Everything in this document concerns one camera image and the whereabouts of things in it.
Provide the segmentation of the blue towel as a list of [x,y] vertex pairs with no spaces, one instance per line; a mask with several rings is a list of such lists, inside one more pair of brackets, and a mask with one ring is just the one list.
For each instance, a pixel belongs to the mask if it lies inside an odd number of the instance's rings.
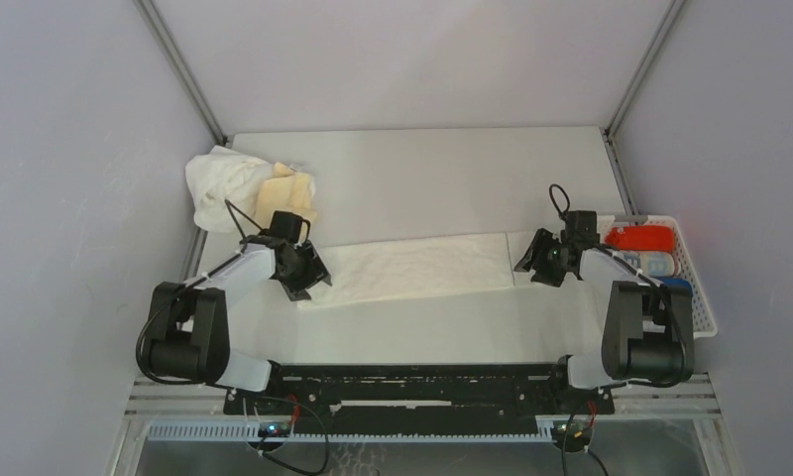
[[660,282],[662,283],[663,286],[665,286],[668,289],[678,288],[681,290],[685,290],[690,296],[694,295],[694,290],[692,285],[688,281],[683,280],[681,278],[677,278],[677,277],[661,278]]

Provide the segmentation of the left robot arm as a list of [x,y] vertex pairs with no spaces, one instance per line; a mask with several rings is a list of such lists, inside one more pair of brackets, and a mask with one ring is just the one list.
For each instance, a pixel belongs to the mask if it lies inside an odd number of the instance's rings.
[[235,253],[210,271],[155,287],[135,347],[141,373],[163,385],[248,391],[248,401],[260,412],[278,411],[286,388],[272,378],[274,364],[232,346],[228,317],[239,300],[267,281],[278,282],[290,301],[302,301],[314,286],[330,284],[331,275],[309,241],[244,238]]

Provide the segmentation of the cream towel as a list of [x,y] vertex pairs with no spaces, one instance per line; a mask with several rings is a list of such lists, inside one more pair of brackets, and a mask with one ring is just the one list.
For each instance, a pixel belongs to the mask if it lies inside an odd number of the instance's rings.
[[452,235],[335,246],[320,258],[331,283],[309,290],[300,309],[363,302],[442,298],[532,288],[529,273],[513,267],[525,232]]

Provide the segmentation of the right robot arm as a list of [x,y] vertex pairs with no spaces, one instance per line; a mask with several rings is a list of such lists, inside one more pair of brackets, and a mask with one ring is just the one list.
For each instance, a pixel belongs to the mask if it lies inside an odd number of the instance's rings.
[[573,413],[589,390],[626,384],[668,388],[694,370],[692,296],[648,276],[602,243],[596,232],[538,229],[514,270],[560,287],[574,277],[591,285],[604,319],[598,349],[569,355],[566,375],[550,385],[555,409]]

